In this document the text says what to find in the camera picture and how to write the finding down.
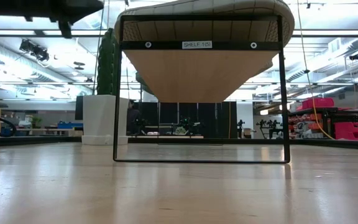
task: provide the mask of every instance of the white planter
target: white planter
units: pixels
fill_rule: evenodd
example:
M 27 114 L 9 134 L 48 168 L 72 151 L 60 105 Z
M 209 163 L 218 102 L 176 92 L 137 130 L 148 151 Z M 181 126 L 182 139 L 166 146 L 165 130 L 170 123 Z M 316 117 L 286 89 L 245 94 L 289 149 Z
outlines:
M 120 98 L 118 121 L 118 145 L 128 143 L 126 136 L 128 99 Z M 92 146 L 112 146 L 114 142 L 114 118 L 116 97 L 112 95 L 84 96 L 82 143 Z

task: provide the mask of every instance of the shelf label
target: shelf label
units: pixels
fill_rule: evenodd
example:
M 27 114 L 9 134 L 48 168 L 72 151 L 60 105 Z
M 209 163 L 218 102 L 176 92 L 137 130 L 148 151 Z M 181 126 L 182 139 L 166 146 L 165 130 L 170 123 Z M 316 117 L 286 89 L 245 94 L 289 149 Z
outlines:
M 184 41 L 181 43 L 182 49 L 212 49 L 212 41 Z

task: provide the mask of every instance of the black wall panel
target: black wall panel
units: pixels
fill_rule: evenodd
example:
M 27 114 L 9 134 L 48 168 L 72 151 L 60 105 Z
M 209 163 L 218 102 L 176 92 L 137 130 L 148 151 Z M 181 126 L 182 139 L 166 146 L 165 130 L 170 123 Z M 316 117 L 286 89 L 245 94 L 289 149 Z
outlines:
M 223 102 L 218 104 L 218 120 L 220 138 L 237 138 L 236 102 Z
M 179 118 L 190 118 L 190 121 L 197 122 L 197 103 L 179 103 Z
M 177 103 L 160 103 L 160 107 L 160 124 L 177 124 L 179 122 Z
M 198 121 L 205 127 L 200 129 L 200 134 L 204 138 L 218 138 L 218 124 L 215 117 L 215 103 L 198 104 Z
M 147 125 L 158 125 L 158 104 L 157 103 L 135 103 L 143 119 L 148 121 Z

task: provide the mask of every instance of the potted plant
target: potted plant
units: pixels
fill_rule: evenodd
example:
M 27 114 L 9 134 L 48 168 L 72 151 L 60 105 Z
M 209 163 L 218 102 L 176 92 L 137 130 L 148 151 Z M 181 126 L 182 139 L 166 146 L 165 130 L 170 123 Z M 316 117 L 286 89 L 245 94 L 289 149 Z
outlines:
M 114 62 L 116 58 L 116 38 L 112 28 L 104 34 L 99 47 L 97 95 L 84 96 L 83 119 L 84 135 L 82 143 L 87 145 L 112 145 L 114 141 L 114 118 L 116 110 L 116 83 Z M 119 140 L 118 144 L 127 144 L 127 109 L 129 99 L 120 98 L 119 104 Z
M 32 128 L 41 128 L 41 122 L 42 122 L 42 118 L 33 116 L 31 119 L 31 126 Z

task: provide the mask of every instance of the black metal frame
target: black metal frame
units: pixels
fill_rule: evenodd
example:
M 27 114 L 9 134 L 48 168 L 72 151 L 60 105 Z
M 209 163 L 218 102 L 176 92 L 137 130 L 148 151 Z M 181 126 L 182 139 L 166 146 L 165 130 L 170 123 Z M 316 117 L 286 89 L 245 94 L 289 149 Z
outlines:
M 119 120 L 119 99 L 121 82 L 121 60 L 123 50 L 184 50 L 182 41 L 173 42 L 148 42 L 148 41 L 124 41 L 124 25 L 127 21 L 277 21 L 278 42 L 215 42 L 211 49 L 195 50 L 270 50 L 278 51 L 280 62 L 280 86 L 282 99 L 283 116 L 283 161 L 215 161 L 215 160 L 152 160 L 152 159 L 117 159 L 118 148 L 118 120 Z M 186 163 L 228 163 L 228 164 L 286 164 L 290 162 L 290 138 L 288 128 L 288 110 L 287 110 L 287 88 L 285 79 L 284 49 L 283 49 L 283 26 L 281 16 L 244 16 L 244 15 L 163 15 L 163 16 L 121 16 L 120 18 L 119 40 L 116 44 L 116 56 L 114 61 L 114 73 L 117 74 L 115 82 L 118 83 L 113 92 L 116 94 L 116 111 L 114 120 L 114 143 L 113 160 L 116 162 L 186 162 Z

